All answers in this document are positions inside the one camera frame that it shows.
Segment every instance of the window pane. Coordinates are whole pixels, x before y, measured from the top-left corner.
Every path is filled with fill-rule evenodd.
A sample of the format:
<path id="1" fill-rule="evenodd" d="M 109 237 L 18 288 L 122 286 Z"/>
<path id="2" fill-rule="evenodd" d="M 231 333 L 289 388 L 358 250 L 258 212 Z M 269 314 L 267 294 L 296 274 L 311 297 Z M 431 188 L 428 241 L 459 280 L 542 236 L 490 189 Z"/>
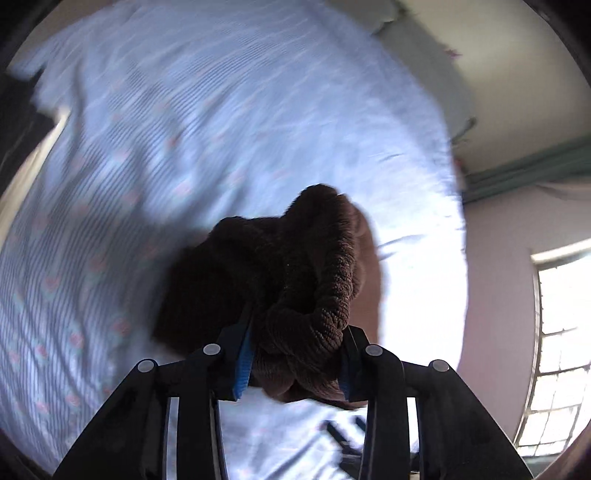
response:
<path id="1" fill-rule="evenodd" d="M 591 420 L 591 372 L 587 373 L 587 388 L 585 389 L 584 400 L 579 412 L 579 418 L 577 419 L 577 423 L 574 426 L 572 440 L 574 440 L 579 435 L 579 433 L 583 431 L 583 429 L 589 423 L 589 420 Z"/>
<path id="2" fill-rule="evenodd" d="M 591 348 L 589 348 L 591 339 L 587 337 L 586 331 L 587 329 L 583 327 L 560 335 L 562 337 L 561 370 L 587 365 L 591 360 Z"/>
<path id="3" fill-rule="evenodd" d="M 534 397 L 531 400 L 532 410 L 549 410 L 552 408 L 557 378 L 558 375 L 545 375 L 536 379 Z"/>
<path id="4" fill-rule="evenodd" d="M 564 450 L 565 444 L 566 441 L 563 440 L 562 442 L 546 443 L 544 445 L 540 445 L 535 451 L 535 455 L 536 457 L 539 457 L 542 455 L 553 455 L 555 453 L 560 453 L 562 450 Z"/>
<path id="5" fill-rule="evenodd" d="M 562 335 L 542 337 L 542 353 L 540 355 L 540 372 L 554 372 L 560 369 L 562 353 Z"/>
<path id="6" fill-rule="evenodd" d="M 517 453 L 519 453 L 522 457 L 532 457 L 535 455 L 536 445 L 530 445 L 527 447 L 519 447 L 517 449 Z"/>
<path id="7" fill-rule="evenodd" d="M 542 331 L 558 332 L 581 325 L 591 315 L 591 256 L 540 272 Z"/>
<path id="8" fill-rule="evenodd" d="M 587 384 L 587 377 L 587 372 L 583 368 L 559 374 L 552 408 L 567 407 L 581 403 Z"/>
<path id="9" fill-rule="evenodd" d="M 548 413 L 532 413 L 525 421 L 523 435 L 519 440 L 520 445 L 535 445 L 540 442 L 544 428 L 548 420 Z"/>
<path id="10" fill-rule="evenodd" d="M 541 442 L 548 443 L 567 439 L 570 434 L 570 429 L 573 427 L 574 416 L 576 413 L 576 407 L 551 411 L 548 416 L 548 422 L 546 423 Z"/>

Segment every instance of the window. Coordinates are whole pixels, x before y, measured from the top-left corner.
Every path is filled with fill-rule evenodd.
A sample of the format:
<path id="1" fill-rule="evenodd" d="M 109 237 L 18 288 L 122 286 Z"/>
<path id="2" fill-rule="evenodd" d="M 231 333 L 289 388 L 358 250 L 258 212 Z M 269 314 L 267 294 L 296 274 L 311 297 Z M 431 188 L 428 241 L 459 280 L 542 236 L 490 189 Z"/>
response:
<path id="1" fill-rule="evenodd" d="M 591 255 L 537 265 L 538 354 L 521 456 L 562 452 L 591 419 Z"/>

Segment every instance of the blue gripper pad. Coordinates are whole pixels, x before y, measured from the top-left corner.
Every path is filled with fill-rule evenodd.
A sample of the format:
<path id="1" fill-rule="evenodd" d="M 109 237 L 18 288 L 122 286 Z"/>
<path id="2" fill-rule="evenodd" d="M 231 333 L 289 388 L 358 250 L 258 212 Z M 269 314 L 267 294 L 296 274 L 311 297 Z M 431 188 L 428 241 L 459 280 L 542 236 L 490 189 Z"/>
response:
<path id="1" fill-rule="evenodd" d="M 340 357 L 340 375 L 337 381 L 341 392 L 345 395 L 345 400 L 349 401 L 349 396 L 351 394 L 349 386 L 349 363 L 344 352 L 342 352 Z"/>
<path id="2" fill-rule="evenodd" d="M 240 353 L 236 360 L 234 387 L 232 389 L 237 400 L 240 399 L 251 376 L 252 362 L 255 358 L 255 351 L 251 344 L 251 328 L 249 327 L 244 336 L 244 341 L 240 348 Z"/>

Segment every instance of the window frame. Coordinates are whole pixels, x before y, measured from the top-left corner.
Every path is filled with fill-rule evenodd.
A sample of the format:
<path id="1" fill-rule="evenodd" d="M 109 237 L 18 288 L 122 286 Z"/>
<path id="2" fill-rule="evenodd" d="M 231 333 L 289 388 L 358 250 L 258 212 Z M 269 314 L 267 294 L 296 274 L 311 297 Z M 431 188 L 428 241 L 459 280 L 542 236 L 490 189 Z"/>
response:
<path id="1" fill-rule="evenodd" d="M 548 457 L 548 456 L 555 457 L 555 456 L 561 454 L 562 452 L 564 452 L 568 448 L 569 443 L 571 442 L 571 440 L 573 438 L 573 432 L 576 427 L 577 421 L 579 419 L 579 413 L 581 411 L 581 407 L 582 407 L 583 401 L 584 401 L 584 398 L 583 398 L 581 400 L 581 403 L 579 403 L 579 404 L 573 404 L 570 406 L 560 407 L 560 408 L 551 408 L 549 410 L 532 410 L 531 405 L 532 405 L 532 402 L 534 399 L 535 385 L 536 385 L 536 382 L 538 381 L 538 379 L 540 377 L 545 377 L 548 375 L 557 375 L 562 372 L 568 372 L 568 371 L 572 371 L 572 370 L 579 369 L 579 368 L 584 368 L 587 372 L 589 372 L 589 370 L 591 369 L 591 362 L 590 362 L 587 365 L 581 365 L 581 366 L 574 367 L 574 368 L 559 369 L 559 370 L 553 371 L 553 372 L 544 372 L 544 373 L 540 372 L 540 361 L 541 361 L 543 337 L 553 336 L 553 335 L 562 335 L 566 332 L 573 330 L 573 329 L 562 329 L 559 332 L 546 333 L 546 334 L 544 334 L 542 332 L 543 309 L 542 309 L 540 272 L 544 271 L 544 270 L 549 270 L 551 268 L 561 267 L 562 265 L 567 265 L 569 263 L 575 262 L 577 260 L 580 260 L 580 259 L 590 256 L 590 255 L 591 255 L 591 251 L 586 249 L 584 251 L 579 251 L 574 254 L 570 254 L 568 256 L 561 257 L 561 258 L 555 258 L 555 259 L 544 261 L 544 262 L 535 262 L 535 261 L 533 262 L 533 267 L 534 267 L 534 279 L 533 279 L 534 281 L 533 281 L 533 283 L 534 283 L 534 302 L 535 302 L 535 339 L 534 339 L 535 356 L 534 356 L 534 362 L 532 365 L 532 374 L 530 377 L 530 386 L 529 386 L 528 393 L 527 393 L 525 408 L 524 408 L 523 415 L 521 416 L 519 428 L 517 428 L 517 433 L 515 435 L 514 444 L 515 444 L 516 448 L 526 447 L 526 446 L 536 446 L 537 447 L 537 446 L 541 446 L 541 445 L 549 445 L 549 444 L 552 444 L 555 442 L 564 441 L 564 448 L 559 453 L 554 453 L 551 455 L 539 455 L 539 456 L 532 455 L 532 456 L 527 456 L 527 458 L 534 459 L 534 458 L 544 458 L 544 457 Z M 561 439 L 561 440 L 555 440 L 554 442 L 537 443 L 537 444 L 533 444 L 533 445 L 519 445 L 519 441 L 521 440 L 523 432 L 525 430 L 525 424 L 526 424 L 527 418 L 532 413 L 536 413 L 539 411 L 552 412 L 552 411 L 562 410 L 564 408 L 573 408 L 573 407 L 576 407 L 577 411 L 576 411 L 576 414 L 574 415 L 573 424 L 570 428 L 568 438 Z"/>

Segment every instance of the bed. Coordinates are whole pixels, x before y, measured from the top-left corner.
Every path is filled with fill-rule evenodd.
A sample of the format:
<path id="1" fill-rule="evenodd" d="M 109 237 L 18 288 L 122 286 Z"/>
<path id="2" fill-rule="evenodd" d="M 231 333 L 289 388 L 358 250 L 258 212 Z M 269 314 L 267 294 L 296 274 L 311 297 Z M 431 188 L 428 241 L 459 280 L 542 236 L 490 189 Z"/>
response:
<path id="1" fill-rule="evenodd" d="M 443 116 L 346 15 L 315 0 L 126 0 L 12 71 L 42 67 L 36 104 L 68 115 L 0 252 L 0 429 L 46 471 L 137 361 L 174 360 L 150 332 L 179 249 L 226 216 L 280 215 L 311 184 L 371 219 L 381 343 L 457 366 L 464 223 Z M 320 426 L 360 445 L 357 415 L 249 389 L 222 406 L 230 477 L 347 478 Z M 172 415 L 169 478 L 175 428 Z"/>

